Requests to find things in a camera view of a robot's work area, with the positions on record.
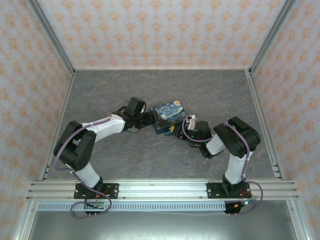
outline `small box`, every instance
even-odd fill
[[[172,101],[149,109],[149,112],[156,112],[158,121],[153,125],[156,134],[169,132],[170,126],[179,125],[186,117],[180,101]]]

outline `patterned wallpaper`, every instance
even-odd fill
[[[39,0],[76,69],[248,68],[285,0]]]
[[[288,179],[320,236],[320,2],[298,0],[254,80]]]
[[[11,240],[70,76],[26,0],[1,1],[0,16],[0,239]]]

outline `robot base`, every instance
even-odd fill
[[[118,199],[119,184],[118,183],[103,183],[101,192],[105,193],[110,199]],[[95,199],[96,195],[94,192],[87,189],[81,183],[75,185],[74,199]]]
[[[222,177],[222,182],[208,182],[206,184],[208,199],[249,199],[251,198],[250,185],[243,181],[231,184]]]

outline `gray floor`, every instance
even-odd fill
[[[194,215],[208,213],[108,212],[78,220],[69,212],[42,211],[36,214],[29,240],[296,239],[285,201],[263,201],[256,211],[237,217]]]
[[[238,116],[254,127],[261,143],[248,164],[248,178],[273,177],[266,144],[244,70],[82,70],[77,71],[59,136],[70,121],[93,122],[106,117],[98,108],[99,96],[113,93],[127,99],[139,97],[147,108],[179,100],[187,114],[214,127]],[[105,108],[127,105],[109,97]],[[175,137],[157,135],[152,126],[136,134],[122,132],[94,146],[91,164],[104,179],[220,179],[228,167],[229,153],[205,159],[196,148]],[[49,168],[48,179],[69,179],[69,172]]]

